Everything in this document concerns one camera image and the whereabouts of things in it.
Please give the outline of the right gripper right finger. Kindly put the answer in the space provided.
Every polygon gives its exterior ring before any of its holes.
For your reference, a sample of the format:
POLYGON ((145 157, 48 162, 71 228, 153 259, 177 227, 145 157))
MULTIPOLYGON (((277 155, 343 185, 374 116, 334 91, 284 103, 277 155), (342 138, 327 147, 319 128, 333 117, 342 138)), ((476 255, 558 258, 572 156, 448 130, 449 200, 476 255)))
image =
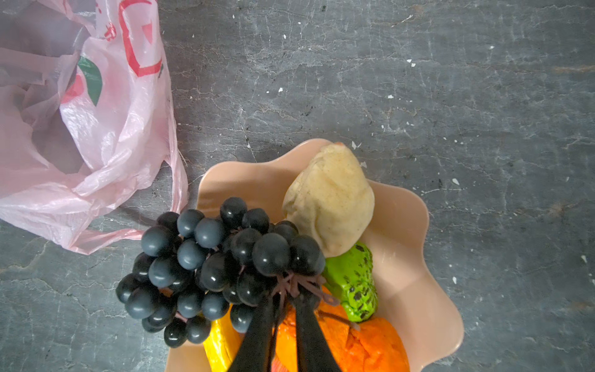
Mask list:
POLYGON ((296 312, 297 367, 300 372, 341 372, 315 316, 318 297, 302 292, 293 299, 296 312))

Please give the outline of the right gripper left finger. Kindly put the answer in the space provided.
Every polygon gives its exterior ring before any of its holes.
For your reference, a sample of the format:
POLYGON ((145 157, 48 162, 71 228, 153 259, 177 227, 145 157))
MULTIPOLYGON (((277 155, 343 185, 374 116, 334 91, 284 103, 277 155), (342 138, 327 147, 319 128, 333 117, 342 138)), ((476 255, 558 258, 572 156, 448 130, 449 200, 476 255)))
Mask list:
POLYGON ((271 296, 257 306, 240 349, 228 372, 267 372, 271 370, 276 305, 271 296))

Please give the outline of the yellow fake banana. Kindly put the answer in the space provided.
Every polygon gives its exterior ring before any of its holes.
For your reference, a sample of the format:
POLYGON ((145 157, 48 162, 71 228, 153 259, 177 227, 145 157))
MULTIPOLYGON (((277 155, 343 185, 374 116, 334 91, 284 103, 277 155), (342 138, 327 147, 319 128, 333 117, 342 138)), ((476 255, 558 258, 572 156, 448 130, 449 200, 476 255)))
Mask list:
POLYGON ((226 372, 243 341, 243 334, 232 326, 230 314, 231 310, 212 322, 209 337, 203 343, 212 372, 226 372))

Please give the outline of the orange fake fruit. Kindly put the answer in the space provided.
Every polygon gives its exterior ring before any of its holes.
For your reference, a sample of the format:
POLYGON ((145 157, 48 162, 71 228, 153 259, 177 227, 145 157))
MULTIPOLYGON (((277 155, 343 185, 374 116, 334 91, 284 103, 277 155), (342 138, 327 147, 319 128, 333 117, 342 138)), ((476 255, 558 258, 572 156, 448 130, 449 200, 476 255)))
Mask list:
MULTIPOLYGON (((404 345, 396 329, 386 319, 376 317, 359 324, 355 330, 336 319, 320 315, 320 311, 347 317, 342 306, 321 302, 316 319, 333 357, 343 371, 409 372, 404 345)), ((295 310, 288 307, 284 321, 277 329, 276 356, 272 371, 296 371, 297 344, 295 310)))

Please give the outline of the green fake vegetable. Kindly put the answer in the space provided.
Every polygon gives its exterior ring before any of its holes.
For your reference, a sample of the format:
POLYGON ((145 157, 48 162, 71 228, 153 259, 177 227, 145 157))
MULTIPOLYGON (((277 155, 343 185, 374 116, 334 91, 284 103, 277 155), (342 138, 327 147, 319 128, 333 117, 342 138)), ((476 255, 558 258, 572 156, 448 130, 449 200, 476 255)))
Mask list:
POLYGON ((378 309, 373 280, 373 254, 361 242, 337 257, 326 259, 325 286, 339 299, 351 322, 367 321, 378 309))

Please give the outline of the dark fake grapes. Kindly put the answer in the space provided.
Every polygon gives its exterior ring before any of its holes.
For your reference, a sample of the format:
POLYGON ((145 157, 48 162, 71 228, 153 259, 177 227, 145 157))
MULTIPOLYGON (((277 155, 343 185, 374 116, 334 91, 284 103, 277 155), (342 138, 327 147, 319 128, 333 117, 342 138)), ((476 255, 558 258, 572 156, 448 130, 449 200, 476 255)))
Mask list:
POLYGON ((215 218, 198 209, 160 215, 142 235, 141 252, 116 297, 145 331, 163 333, 177 348, 214 337, 224 316, 245 333, 269 296, 276 316, 298 297, 317 309, 324 268, 317 242, 293 222, 272 223, 263 209, 232 197, 215 218))

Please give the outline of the pink scalloped bowl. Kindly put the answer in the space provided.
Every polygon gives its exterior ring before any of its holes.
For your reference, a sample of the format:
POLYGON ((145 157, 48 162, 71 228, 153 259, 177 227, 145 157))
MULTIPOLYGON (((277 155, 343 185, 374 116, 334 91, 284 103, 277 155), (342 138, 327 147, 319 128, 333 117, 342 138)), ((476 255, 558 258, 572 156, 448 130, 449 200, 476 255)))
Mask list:
MULTIPOLYGON (((249 209, 263 209, 273 223, 288 220, 283 211, 286 192, 322 147, 330 144, 333 143, 312 139, 267 163, 218 164, 210 168, 201 181, 198 209, 212 217, 219 214, 226 199, 238 197, 249 209)), ((356 243, 364 243, 373 254, 372 273, 378 309, 369 319, 380 317, 390 322, 404 345, 409 371, 419 371, 427 364, 449 356, 460 346, 463 321, 455 305, 429 273, 423 258, 423 244, 429 227, 425 203, 405 189, 368 182, 375 195, 373 218, 356 243)), ((321 302, 340 305, 339 299, 325 286, 323 275, 319 283, 321 302)), ((281 316, 275 316, 275 355, 277 329, 289 306, 294 308, 293 299, 281 316)), ((323 311, 319 314, 355 330, 362 323, 351 322, 348 316, 342 319, 323 311)))

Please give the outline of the beige fake fruit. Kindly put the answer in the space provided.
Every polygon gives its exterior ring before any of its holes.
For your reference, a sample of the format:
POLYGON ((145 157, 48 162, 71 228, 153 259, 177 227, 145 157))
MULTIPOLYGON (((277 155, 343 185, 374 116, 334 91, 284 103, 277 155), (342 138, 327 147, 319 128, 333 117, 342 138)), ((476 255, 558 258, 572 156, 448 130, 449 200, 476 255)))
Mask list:
POLYGON ((345 254, 369 226, 375 195, 353 152, 330 144, 314 156, 284 197, 285 217, 314 238, 326 257, 345 254))

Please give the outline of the pink plastic bag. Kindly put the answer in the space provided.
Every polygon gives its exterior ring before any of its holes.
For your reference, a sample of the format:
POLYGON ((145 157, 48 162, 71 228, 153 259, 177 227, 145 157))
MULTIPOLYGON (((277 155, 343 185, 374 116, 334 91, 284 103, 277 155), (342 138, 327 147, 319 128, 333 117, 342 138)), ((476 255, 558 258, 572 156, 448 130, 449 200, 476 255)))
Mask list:
POLYGON ((172 173, 187 204, 155 1, 1 4, 1 218, 79 253, 137 229, 91 222, 172 173))

